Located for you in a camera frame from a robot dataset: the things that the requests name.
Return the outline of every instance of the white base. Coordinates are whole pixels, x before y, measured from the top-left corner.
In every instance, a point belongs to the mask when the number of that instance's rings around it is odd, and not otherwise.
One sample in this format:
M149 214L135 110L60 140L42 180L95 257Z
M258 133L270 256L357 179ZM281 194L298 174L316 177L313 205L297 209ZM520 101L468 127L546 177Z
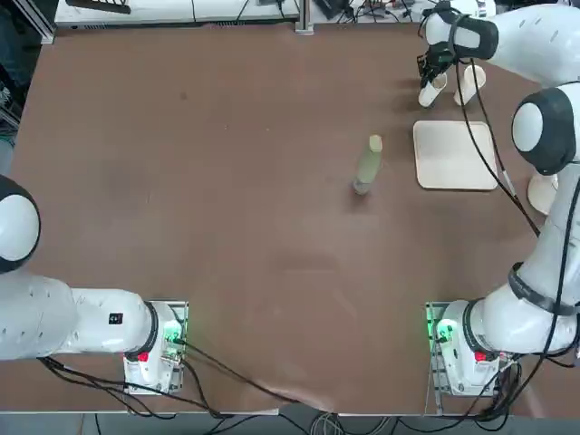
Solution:
M494 173L495 153L485 122L470 122L481 153ZM492 190L498 184L481 161L465 122L417 121L413 126L417 180L426 189Z
M177 334L183 337L185 328L179 322L177 313L166 302L151 302L159 318L157 340L149 352L146 362L132 362L123 357L125 381L154 388L160 392L177 392L183 384L181 355L183 349L177 344L168 342L167 336ZM156 394L139 388L129 387L130 394Z
M449 304L437 324L437 338L445 362L450 392L458 396L478 396L492 376L499 370L499 358L477 362L463 335L463 311L466 301ZM492 383L483 396L493 395Z
M527 199L533 208L547 216L557 191L557 175L545 177L541 174L535 174L527 185Z

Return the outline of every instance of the table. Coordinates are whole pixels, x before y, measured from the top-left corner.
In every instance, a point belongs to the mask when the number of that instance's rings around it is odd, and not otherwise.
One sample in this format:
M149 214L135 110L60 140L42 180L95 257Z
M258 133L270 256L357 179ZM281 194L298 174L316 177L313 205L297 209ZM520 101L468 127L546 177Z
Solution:
M461 115L453 86L431 110L418 105L425 47L415 32L370 24L299 37L280 24L60 35L43 48L14 155L14 179L43 217L28 269L187 299L189 340L317 408L423 413L424 303L487 295L535 240L499 190L419 187L413 123ZM531 168L509 129L536 87L487 72L484 99L524 196ZM384 137L384 166L357 198L350 183L373 133ZM122 376L119 355L63 360ZM279 404L196 366L214 407ZM34 361L3 362L0 382L2 410L121 409ZM579 384L546 366L514 412L577 417L565 397ZM183 394L195 397L191 379Z

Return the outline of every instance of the paper cup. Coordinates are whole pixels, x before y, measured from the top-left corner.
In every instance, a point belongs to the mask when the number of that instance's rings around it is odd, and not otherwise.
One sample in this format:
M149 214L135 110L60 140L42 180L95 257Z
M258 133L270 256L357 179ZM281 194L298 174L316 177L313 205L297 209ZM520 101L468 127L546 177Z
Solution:
M486 72L483 71L483 68L481 68L479 65L475 65L475 75L478 79L478 88L481 90L484 84L486 84ZM461 88L461 92L463 93L463 102L464 104L467 104L476 93L476 85L473 78L473 67L471 65L469 65L463 72L463 77L461 78L459 86ZM461 105L459 90L455 91L453 100L455 100L458 106Z
M433 104L437 96L447 86L447 74L439 74L428 82L427 85L419 92L419 104L423 107L429 107Z

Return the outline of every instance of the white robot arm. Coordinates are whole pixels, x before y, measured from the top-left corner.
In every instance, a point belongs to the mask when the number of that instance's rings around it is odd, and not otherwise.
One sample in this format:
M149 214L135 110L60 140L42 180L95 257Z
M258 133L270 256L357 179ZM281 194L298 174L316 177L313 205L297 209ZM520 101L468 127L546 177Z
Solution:
M544 350L554 318L566 220L580 179L580 10L535 5L489 19L462 15L453 2L426 13L430 47L419 59L421 85L455 59L479 58L545 89L517 107L512 137L521 156L559 188L536 248L508 281L484 299L449 304L438 327L451 391L478 395L498 370L498 356ZM549 352L575 342L580 301L580 207L576 209L562 301Z
M172 307L124 290L70 288L17 270L38 246L40 229L32 196L0 176L0 361L123 353L128 382L175 390L180 358L168 337L184 338L185 325Z

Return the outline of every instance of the wire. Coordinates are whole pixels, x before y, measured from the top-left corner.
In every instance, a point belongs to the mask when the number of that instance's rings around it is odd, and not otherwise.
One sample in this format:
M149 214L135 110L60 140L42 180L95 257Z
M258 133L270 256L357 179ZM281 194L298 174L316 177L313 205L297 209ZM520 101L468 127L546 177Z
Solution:
M481 399L481 397L483 396L483 394L488 390L489 386L497 379L497 377L501 373L505 372L507 369L509 369L511 371L511 367L514 364L519 364L518 359L519 359L519 357L513 359L511 362L509 362L507 365L505 365L502 369L500 369L499 371L495 372L494 375L491 377L491 379L489 379L489 381L483 386L483 388L481 389L481 392L478 394L478 396L475 398L475 400L471 403L471 405L469 406L468 410L465 411L461 416L459 416L459 417L447 417L447 416L446 417L443 417L443 416L440 417L440 418L446 418L447 420L456 420L457 419L455 422L451 423L450 425L443 426L443 427L437 428L437 429L422 430L422 429L413 428L408 423L405 423L405 421L402 418L399 418L399 423L402 424L407 429L414 430L416 432L420 432L420 433L435 433L435 432L442 432L442 431L447 430L447 429L455 428L455 427L459 426L463 421L468 421L468 420L493 421L497 417L501 416L503 414L503 412L501 412L498 416L495 415L495 412L491 412L491 411L488 411L488 412L483 411L480 414L475 415L475 416L470 416L469 414L471 413L471 411L473 411L473 409L475 408L475 405ZM509 401L512 398L512 396L513 396L513 394L508 394L506 396L506 398L504 399L504 401L500 405L502 407L502 410L504 410L504 408L505 408L506 401Z
M235 427L239 426L240 424L243 424L246 421L250 421L250 420L253 420L253 419L257 419L258 417L260 417L260 416L259 415L250 415L249 417L245 417L244 419L242 419L240 421L237 421L234 424L231 424L231 425L227 426L226 428L219 429L219 430L211 430L209 432L204 433L203 435L216 435L218 433L222 433L222 432L225 432L227 430L232 430Z
M97 427L97 433L102 435L101 425L99 424L99 416L96 413L94 414L94 425Z
M239 374L238 372L234 371L233 369L230 369L228 366L226 366L224 363L222 363L220 360L214 358L213 356L209 355L208 353L206 353L205 351L202 351L201 349L199 349L197 346L194 346L191 343L186 342L185 340L181 340L181 339L177 339L174 340L173 343L177 343L177 344L183 344L186 347L188 347L189 349L191 349L192 351L199 353L200 355L202 355L203 357L207 358L208 360L210 360L211 362L215 363L217 366L219 366L220 368L224 369L226 372L229 372L231 374L233 374L235 377L237 377L240 381L247 383L248 385L253 386L254 388L256 388L257 390L260 390L261 392L264 392L276 399L279 399L281 401L288 401L290 403L299 403L299 401L297 401L296 399L292 399L290 397L284 396L284 394L279 394L277 392L268 390L267 388L263 387L262 385L252 381L251 379L247 378L246 376L243 376L241 374Z
M511 179L509 178L508 171L506 170L504 162L501 159L501 154L499 153L498 141L496 140L496 135L495 135L493 129L491 128L491 122L489 121L488 111L486 111L486 106L483 104L483 100L481 99L481 93L479 92L478 76L475 72L475 63L473 62L473 58L471 58L469 62L471 64L471 73L473 74L473 80L475 83L475 93L478 97L479 107L481 108L481 111L483 113L483 117L486 120L486 124L489 126L489 135L491 136L491 143L493 145L493 150L495 151L496 158L498 159L499 168L501 170L501 173L504 176L504 180L506 181L507 186L509 187L509 190L510 190L510 193L511 193L513 199L515 199L519 203L519 205L521 206L520 211L524 214L524 217L526 218L527 223L530 225L530 227L534 231L534 234L536 234L536 236L538 236L540 231L537 228L536 223L528 215L528 213L524 209L523 204L521 203L521 201L517 197L516 189L514 188L514 185L512 184Z
M394 435L395 430L397 429L397 426L399 426L399 422L401 421L401 417L397 417L395 419L394 424L392 425L391 430L389 431L389 435Z
M351 0L348 5L343 9L343 13L341 14L341 16L338 17L338 20L336 20L336 24L340 24L341 20L343 19L343 17L346 15L346 11L349 10L349 8L351 8L351 5L353 4L354 0Z
M556 322L558 319L558 311L560 309L560 305L562 303L562 292L564 290L564 278L566 276L566 262L568 259L568 246L570 244L570 237L572 234L572 225L574 223L574 214L575 208L578 202L578 196L580 196L580 179L576 182L576 186L574 188L574 193L572 194L572 201L570 203L570 210L568 211L568 218L565 224L565 233L564 233L564 243L562 246L562 260L560 263L560 274L558 277L558 288L556 293L556 301L555 301L555 308L554 308L554 315L552 316L552 324L550 325L550 330L546 339L546 345L544 346L544 350L540 354L539 359L537 360L536 366L532 370L532 372L527 376L526 380L522 383L519 389L514 394L514 397L510 400L507 406L510 406L514 401L516 401L517 397L521 394L521 392L527 387L530 381L534 378L537 371L539 370L540 366L544 362L544 360L548 356L548 351L550 349L550 344L552 343L552 338L554 337L554 333L556 332Z
M559 365L560 367L564 367L565 369L574 369L575 368L575 365L573 365L573 364L567 364L565 362L560 362L560 361L555 360L554 358L551 358L549 356L547 356L546 359L548 361L550 361L551 363L554 363L555 365Z
M409 20L413 23L413 17L411 16L411 10L407 6L407 2L405 2L405 0L401 0L401 3L403 6L405 6L405 12L407 13L407 16L409 17Z
M508 417L509 412L506 412L504 414L504 420L496 428L486 428L485 426L481 425L481 423L479 423L478 421L476 421L475 424L477 424L480 429L483 429L486 432L499 432L500 430L504 429L504 426L506 426L506 423L508 422Z
M199 398L201 399L201 402L204 404L204 406L208 409L209 415L211 415L214 419L226 419L226 418L230 418L231 416L225 416L221 412L216 411L216 410L214 410L213 408L211 408L209 406L208 399L206 399L206 395L203 392L203 388L201 388L201 381L199 380L199 376L196 373L195 369L185 359L182 360L181 363L185 366L186 369L188 369L189 373L191 373L191 376L193 377L193 380L195 381L196 386L198 388Z
M339 420L338 415L335 415L334 418L335 418L336 422L338 423L340 430L345 435L374 435L374 434L379 433L389 423L389 418L383 417L379 420L379 422L377 424L374 425L374 427L372 429L367 430L366 432L363 432L363 433L360 433L360 432L357 433L357 432L350 432L350 431L346 430L344 428L343 424L341 423L341 421Z
M282 0L275 0L275 2L278 5L278 10L280 11L280 16L282 16L282 19L285 20L286 17L284 15L284 11L282 10Z
M199 408L201 408L201 409L203 409L205 411L209 411L205 407L205 405L203 403L200 403L198 401L193 401L191 399L185 399L183 397L179 397L179 396L176 396L174 394L171 394L171 393L168 393L168 392L164 392L164 391L159 391L159 390L156 390L154 388L148 387L146 385L139 385L139 384L134 383L134 382L111 381L111 380L99 378L97 376L91 376L90 374L87 374L87 373L84 373L84 372L78 372L76 370L69 369L68 367L64 366L64 364L56 361L53 358L50 358L48 360L50 360L54 364L53 367L54 367L55 370L57 370L59 372L69 373L69 374L71 374L73 376L81 377L81 378L83 378L83 379L85 379L86 381L89 381L89 382L90 381L95 381L95 382L99 382L99 383L108 383L108 384L111 384L111 385L118 385L118 386L121 386L122 388L132 387L132 388L135 388L135 389L145 390L145 391L148 391L148 392L155 392L157 394L160 394L161 396L168 397L168 398L173 399L175 401L183 401L185 403L189 403L191 405L195 405L195 406L197 406L197 407L199 407Z
M346 430L340 422L337 414L331 412L320 412L310 424L310 435L319 435L319 427L322 427L322 433L327 433L327 426L329 426L334 435L378 435L384 427L389 423L390 418L383 417L374 425L374 427L365 433L356 433Z
M532 218L528 215L528 213L524 209L524 206L522 205L522 203L519 201L519 199L517 197L512 196L512 194L509 192L509 190L499 180L499 177L496 174L496 172L489 166L489 163L486 160L486 158L483 156L483 153L481 152L481 149L479 148L479 145L478 145L477 141L475 140L475 136L473 135L473 131L471 130L471 125L469 124L469 117L468 117L467 111L465 109L465 100L463 98L463 92L461 90L461 83L459 80L459 64L458 63L455 63L455 73L456 73L457 87L458 87L458 93L459 93L459 100L461 102L461 112L463 113L463 119L465 121L465 125L468 128L469 136L471 137L471 141L473 142L473 145L475 146L475 149L479 155L479 158L481 159L481 161L485 165L486 169L488 170L489 175L491 175L491 177L497 182L497 184L503 190L503 192L507 195L507 197L514 203L514 205L517 207L517 209L519 209L519 211L522 213L522 215L526 219L527 223L532 228L532 231L534 231L534 234L536 234L536 236L539 236L539 234L540 234L539 229L537 228L537 226L534 223L534 221L532 220ZM491 124L489 123L488 120L487 120L487 122L488 122L488 126L489 126L489 131L493 131Z
M211 428L209 431L207 431L206 433L213 433L214 430L217 430L219 428L219 426L221 426L225 422L226 422L225 420L218 421L217 424L213 428Z
M132 413L134 413L135 415L139 416L139 417L155 417L156 419L159 420L173 420L176 415L172 415L172 416L163 416L163 415L159 415L155 412L153 412L141 399L138 399L137 397L133 396L132 394L129 394L126 391L114 388L114 387L105 387L103 385L100 385L97 382L94 381L90 381L91 383L86 383L86 382L82 382L82 381L77 381L75 379L71 379L67 376L64 376L63 374L57 372L51 365L50 363L46 363L43 360L52 360L52 358L43 358L41 359L41 363L44 364L44 366L52 373L54 374L57 378L68 382L68 383L72 383L75 385L82 385L85 386L87 388L92 388L94 390L100 390L103 392L106 392L107 394L109 394L113 399L115 399L116 401L118 401L119 403L123 404L124 406L127 407L127 409L129 411L131 411ZM126 401L124 401L123 399L121 399L120 397L116 396L115 394L113 394L112 392L116 392L120 395L123 395L125 397L129 397L131 399L133 399L134 401L136 401L147 413L143 413L140 411L137 411L133 406L129 405Z
M298 423L296 423L290 417L288 417L288 416L286 416L286 415L284 415L282 413L278 414L278 417L282 417L284 420L288 421L295 428L299 429L304 435L310 435L302 426L300 426Z
M247 4L248 3L250 3L250 0L246 0L246 2L244 3L244 5L242 6L242 9L240 9L239 14L237 15L237 18L236 18L236 23L239 23L239 19L241 18L242 14L246 10L246 7L247 7Z

